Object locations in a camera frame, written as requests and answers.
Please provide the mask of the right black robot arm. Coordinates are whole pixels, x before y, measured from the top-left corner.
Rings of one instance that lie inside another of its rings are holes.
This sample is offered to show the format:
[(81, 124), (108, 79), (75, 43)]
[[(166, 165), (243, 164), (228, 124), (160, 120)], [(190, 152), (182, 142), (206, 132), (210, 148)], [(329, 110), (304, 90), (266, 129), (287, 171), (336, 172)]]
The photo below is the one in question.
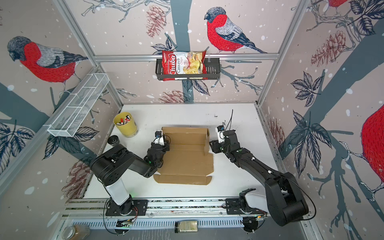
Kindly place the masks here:
[(213, 153), (223, 153), (238, 168), (250, 173), (265, 188), (268, 213), (279, 226), (299, 222), (309, 213), (309, 207), (296, 178), (289, 172), (281, 173), (258, 160), (248, 149), (242, 148), (235, 130), (216, 128), (218, 139), (211, 141)]

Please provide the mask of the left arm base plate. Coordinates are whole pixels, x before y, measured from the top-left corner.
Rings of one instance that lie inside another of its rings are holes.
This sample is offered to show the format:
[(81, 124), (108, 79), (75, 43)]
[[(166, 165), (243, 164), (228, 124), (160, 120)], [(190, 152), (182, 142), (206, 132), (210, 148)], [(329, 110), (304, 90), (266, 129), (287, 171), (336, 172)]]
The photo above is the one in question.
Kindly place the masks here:
[(145, 216), (148, 203), (148, 200), (128, 199), (126, 203), (119, 206), (112, 199), (109, 199), (105, 215), (108, 217)]

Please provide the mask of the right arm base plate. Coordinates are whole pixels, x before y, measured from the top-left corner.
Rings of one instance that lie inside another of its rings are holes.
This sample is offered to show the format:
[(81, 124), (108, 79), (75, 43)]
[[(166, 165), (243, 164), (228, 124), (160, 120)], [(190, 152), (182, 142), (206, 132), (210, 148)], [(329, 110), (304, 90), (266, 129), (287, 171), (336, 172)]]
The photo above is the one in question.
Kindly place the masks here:
[(229, 198), (225, 199), (225, 203), (222, 207), (226, 210), (228, 215), (265, 215), (267, 212), (251, 208), (246, 200), (242, 198)]

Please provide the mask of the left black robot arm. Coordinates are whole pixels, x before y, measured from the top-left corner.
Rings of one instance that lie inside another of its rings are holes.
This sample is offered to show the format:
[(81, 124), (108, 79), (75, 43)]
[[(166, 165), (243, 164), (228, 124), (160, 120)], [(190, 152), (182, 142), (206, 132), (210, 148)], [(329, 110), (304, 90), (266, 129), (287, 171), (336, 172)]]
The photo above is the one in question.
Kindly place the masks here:
[(169, 150), (169, 141), (165, 141), (163, 144), (151, 143), (147, 155), (142, 159), (123, 145), (118, 144), (92, 160), (90, 168), (114, 203), (122, 206), (131, 198), (122, 181), (122, 175), (131, 170), (145, 178), (151, 177), (163, 166), (163, 157)]

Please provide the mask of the brown cardboard box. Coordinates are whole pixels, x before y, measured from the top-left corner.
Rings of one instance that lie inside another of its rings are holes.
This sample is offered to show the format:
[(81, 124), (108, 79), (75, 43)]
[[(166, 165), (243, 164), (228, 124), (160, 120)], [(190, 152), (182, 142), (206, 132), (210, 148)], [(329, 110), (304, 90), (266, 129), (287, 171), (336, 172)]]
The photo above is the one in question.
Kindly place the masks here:
[(170, 139), (170, 150), (154, 180), (159, 184), (208, 185), (214, 172), (207, 128), (162, 127)]

